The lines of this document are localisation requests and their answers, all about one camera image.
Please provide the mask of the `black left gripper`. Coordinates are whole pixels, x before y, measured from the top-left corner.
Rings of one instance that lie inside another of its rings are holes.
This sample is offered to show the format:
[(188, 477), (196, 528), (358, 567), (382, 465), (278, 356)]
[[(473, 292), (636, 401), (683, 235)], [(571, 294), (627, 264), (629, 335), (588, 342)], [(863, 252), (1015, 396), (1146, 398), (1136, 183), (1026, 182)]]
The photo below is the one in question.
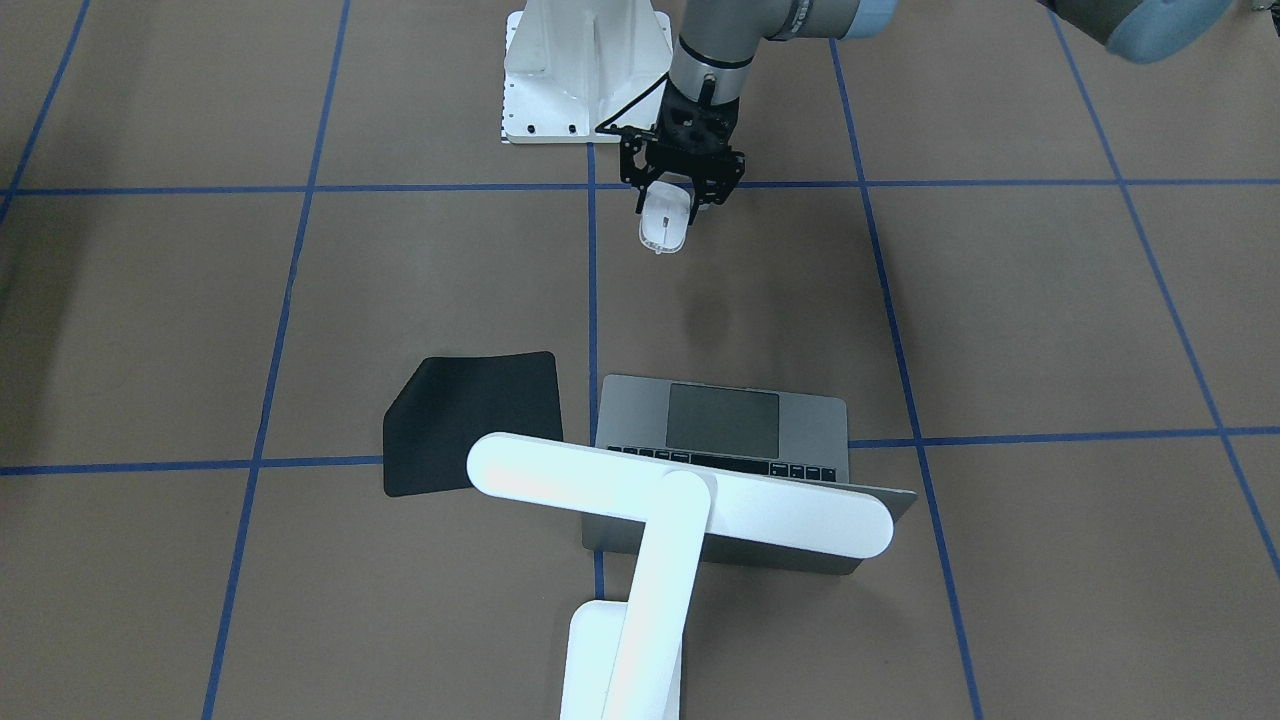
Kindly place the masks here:
[(691, 181), (691, 223), (703, 208), (727, 201), (745, 174), (745, 154), (730, 145), (740, 105), (737, 99), (714, 105), (699, 102), (669, 82), (662, 95), (655, 133), (618, 128), (620, 181), (637, 191), (637, 215), (645, 206), (648, 188), (664, 174)]

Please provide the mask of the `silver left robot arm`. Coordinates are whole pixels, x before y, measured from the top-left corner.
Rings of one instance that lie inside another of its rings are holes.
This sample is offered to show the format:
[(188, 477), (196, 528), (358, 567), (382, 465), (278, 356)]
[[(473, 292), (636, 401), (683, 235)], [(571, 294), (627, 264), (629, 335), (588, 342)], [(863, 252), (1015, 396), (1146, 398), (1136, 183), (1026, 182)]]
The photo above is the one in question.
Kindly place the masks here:
[[(1043, 9), (1106, 53), (1144, 65), (1206, 35), (1228, 3), (1046, 1)], [(620, 179), (636, 191), (636, 213), (694, 223), (737, 188), (746, 158), (732, 137), (763, 42), (870, 38), (896, 10), (895, 1), (690, 1), (668, 67), (640, 94), (660, 95), (654, 120), (623, 126), (616, 111), (598, 126), (620, 141)]]

